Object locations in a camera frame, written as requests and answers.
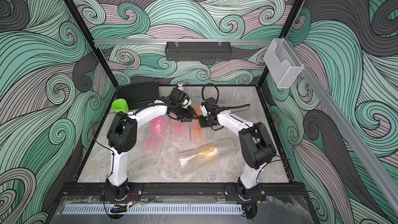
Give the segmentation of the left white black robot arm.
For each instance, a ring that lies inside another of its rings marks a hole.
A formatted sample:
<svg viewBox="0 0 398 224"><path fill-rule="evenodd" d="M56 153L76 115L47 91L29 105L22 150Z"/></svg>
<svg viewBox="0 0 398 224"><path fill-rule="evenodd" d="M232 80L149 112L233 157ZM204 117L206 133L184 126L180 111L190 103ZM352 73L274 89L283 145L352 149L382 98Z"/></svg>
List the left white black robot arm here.
<svg viewBox="0 0 398 224"><path fill-rule="evenodd" d="M106 191L116 201L124 200L128 195L127 164L129 154L137 142L137 132L146 123L172 114L177 121L198 119L191 107L189 96L183 91L182 84L173 88L168 96L163 96L147 106L132 112L116 112L116 116L107 133L111 152L110 173L106 178Z"/></svg>

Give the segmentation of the green plastic wine glass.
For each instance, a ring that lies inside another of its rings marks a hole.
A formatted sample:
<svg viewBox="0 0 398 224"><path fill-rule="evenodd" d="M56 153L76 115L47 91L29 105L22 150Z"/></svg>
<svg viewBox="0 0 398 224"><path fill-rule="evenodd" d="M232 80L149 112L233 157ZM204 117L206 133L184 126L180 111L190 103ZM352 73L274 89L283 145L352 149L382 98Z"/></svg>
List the green plastic wine glass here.
<svg viewBox="0 0 398 224"><path fill-rule="evenodd" d="M125 99L116 99L112 102L112 109L116 113L125 113L127 114L129 112L129 107Z"/></svg>

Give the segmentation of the orange plastic wine glass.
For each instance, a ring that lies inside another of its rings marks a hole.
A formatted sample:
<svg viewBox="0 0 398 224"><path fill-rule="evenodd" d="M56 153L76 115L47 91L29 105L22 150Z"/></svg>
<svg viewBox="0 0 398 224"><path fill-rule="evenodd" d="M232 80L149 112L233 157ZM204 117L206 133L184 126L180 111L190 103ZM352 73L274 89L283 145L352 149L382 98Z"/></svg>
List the orange plastic wine glass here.
<svg viewBox="0 0 398 224"><path fill-rule="evenodd" d="M194 107L194 110L195 110L196 117L199 117L202 115L202 111L201 111L200 107ZM200 127L200 123L199 123L198 119L193 120L191 133L196 138L201 137L203 135L202 128Z"/></svg>

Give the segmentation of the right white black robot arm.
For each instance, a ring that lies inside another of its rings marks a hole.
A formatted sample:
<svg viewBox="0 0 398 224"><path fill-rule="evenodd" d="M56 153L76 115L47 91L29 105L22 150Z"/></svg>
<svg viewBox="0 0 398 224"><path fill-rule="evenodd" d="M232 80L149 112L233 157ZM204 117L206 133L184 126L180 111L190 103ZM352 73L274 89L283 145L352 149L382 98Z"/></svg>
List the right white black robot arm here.
<svg viewBox="0 0 398 224"><path fill-rule="evenodd" d="M213 87L219 93L219 89L213 84L202 87L200 127L216 131L215 127L220 126L221 129L227 128L239 137L245 167L238 178L237 192L243 201L250 201L254 198L261 172L277 156L277 151L264 123L253 123L235 115L234 110L239 112L240 109L249 109L249 103L239 106L219 106L219 97L205 98L204 91L207 87Z"/></svg>

